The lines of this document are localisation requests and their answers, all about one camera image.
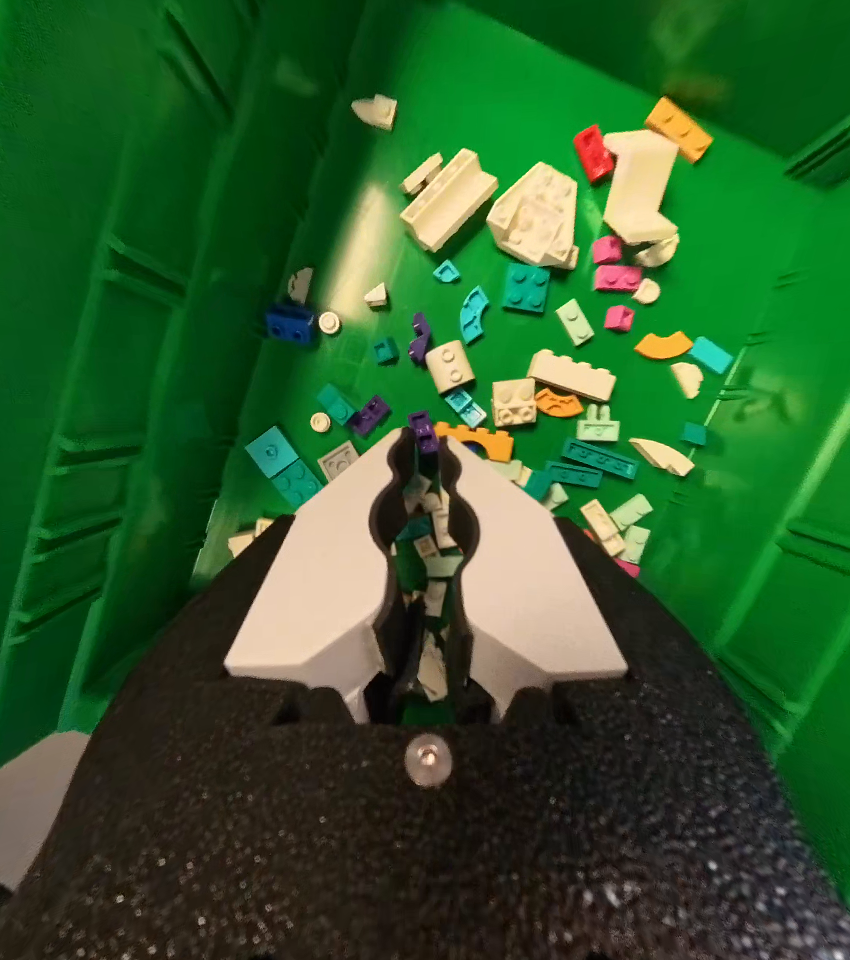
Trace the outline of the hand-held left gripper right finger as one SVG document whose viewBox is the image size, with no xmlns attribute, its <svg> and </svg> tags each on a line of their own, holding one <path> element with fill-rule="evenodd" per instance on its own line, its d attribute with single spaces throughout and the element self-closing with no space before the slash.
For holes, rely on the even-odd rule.
<svg viewBox="0 0 850 960">
<path fill-rule="evenodd" d="M 446 492 L 462 553 L 448 679 L 462 706 L 501 722 L 523 691 L 624 678 L 624 655 L 552 513 L 454 438 Z"/>
</svg>

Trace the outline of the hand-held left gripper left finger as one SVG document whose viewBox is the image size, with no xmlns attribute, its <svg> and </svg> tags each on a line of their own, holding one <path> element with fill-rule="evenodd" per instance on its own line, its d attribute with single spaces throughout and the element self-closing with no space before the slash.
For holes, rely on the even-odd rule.
<svg viewBox="0 0 850 960">
<path fill-rule="evenodd" d="M 365 691 L 399 671 L 402 431 L 393 429 L 295 514 L 229 649 L 232 677 L 331 689 L 369 721 Z"/>
</svg>

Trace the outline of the green plastic bin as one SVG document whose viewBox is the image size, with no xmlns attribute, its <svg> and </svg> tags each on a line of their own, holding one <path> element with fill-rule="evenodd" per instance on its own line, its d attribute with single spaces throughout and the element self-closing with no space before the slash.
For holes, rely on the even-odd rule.
<svg viewBox="0 0 850 960">
<path fill-rule="evenodd" d="M 612 134 L 679 147 L 666 242 L 613 231 Z M 451 237 L 403 211 L 474 151 Z M 576 265 L 487 222 L 537 163 L 576 182 Z M 471 206 L 465 198 L 465 208 Z M 89 731 L 227 539 L 407 416 L 532 356 L 617 378 L 563 483 L 651 513 L 642 579 L 718 662 L 850 906 L 850 2 L 0 2 L 0 765 Z"/>
</svg>

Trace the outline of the pile of bricks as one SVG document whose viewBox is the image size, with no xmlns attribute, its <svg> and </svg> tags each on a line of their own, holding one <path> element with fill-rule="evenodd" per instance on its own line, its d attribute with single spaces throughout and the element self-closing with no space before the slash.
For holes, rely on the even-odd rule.
<svg viewBox="0 0 850 960">
<path fill-rule="evenodd" d="M 620 174 L 631 176 L 632 172 L 637 175 L 639 171 L 645 178 L 635 181 L 636 186 L 633 191 L 638 191 L 636 195 L 638 199 L 628 201 L 635 208 L 634 216 L 631 215 L 631 207 L 624 207 L 623 210 L 627 214 L 623 221 L 624 225 L 613 225 L 614 233 L 623 242 L 632 246 L 670 240 L 672 235 L 677 234 L 677 227 L 664 219 L 657 208 L 649 208 L 646 211 L 644 207 L 636 204 L 640 200 L 642 203 L 661 205 L 664 186 L 671 174 L 674 157 L 679 152 L 678 145 L 658 132 L 652 132 L 649 128 L 609 134 L 599 140 L 602 148 L 605 146 L 605 140 L 612 150 L 612 155 L 616 157 L 615 178 L 620 179 Z M 435 222 L 442 226 L 444 233 L 434 234 L 434 237 L 442 241 L 449 239 L 451 226 L 461 226 L 464 223 L 463 212 L 458 220 L 454 221 L 451 219 L 451 211 L 455 210 L 456 214 L 459 209 L 474 212 L 479 207 L 479 201 L 485 202 L 489 199 L 491 187 L 497 186 L 492 176 L 488 189 L 483 193 L 476 193 L 474 190 L 470 194 L 463 192 L 464 186 L 471 188 L 479 185 L 477 180 L 479 165 L 478 156 L 473 150 L 462 150 L 458 156 L 445 164 L 403 211 L 403 219 L 409 228 L 417 231 L 419 222 L 430 228 L 431 220 L 427 218 L 423 220 L 420 214 L 427 213 L 431 216 L 431 213 L 441 211 L 441 216 Z M 538 287 L 543 286 L 538 281 L 531 280 L 532 267 L 544 269 L 545 280 L 547 280 L 550 276 L 548 268 L 551 266 L 564 268 L 570 262 L 570 258 L 572 266 L 576 265 L 576 252 L 574 252 L 576 251 L 574 244 L 576 192 L 576 182 L 572 178 L 559 174 L 548 164 L 539 162 L 493 204 L 487 222 L 493 230 L 496 241 L 499 239 L 507 241 L 504 249 L 509 254 L 514 248 L 514 244 L 509 246 L 511 241 L 518 241 L 519 244 L 516 250 L 520 256 L 516 266 L 521 266 L 526 274 L 525 278 L 519 282 L 520 293 L 538 292 Z M 462 206 L 465 198 L 471 202 L 470 207 Z M 576 362 L 570 357 L 557 356 L 548 349 L 540 350 L 534 355 L 529 376 L 532 388 L 540 381 L 566 394 L 575 394 L 588 401 L 603 404 L 610 400 L 616 383 L 616 378 L 607 369 Z M 469 434 L 467 440 L 459 437 L 465 437 L 468 431 L 460 433 L 456 427 L 449 429 L 449 425 L 445 423 L 435 424 L 434 430 L 439 440 L 439 450 L 431 457 L 432 459 L 437 457 L 436 462 L 441 467 L 443 488 L 446 487 L 446 438 L 464 443 L 469 450 L 490 463 L 503 462 L 511 458 L 513 445 L 509 446 L 509 441 L 513 438 L 510 435 L 506 436 L 503 430 L 493 433 L 487 430 L 473 431 L 474 438 Z M 408 519 L 405 488 L 417 475 L 416 468 L 421 458 L 411 430 L 404 428 L 401 431 L 403 529 Z M 522 490 L 531 497 L 530 480 Z M 298 506 L 297 510 L 309 500 Z M 405 611 L 402 597 L 402 637 L 405 635 L 403 619 Z"/>
</svg>

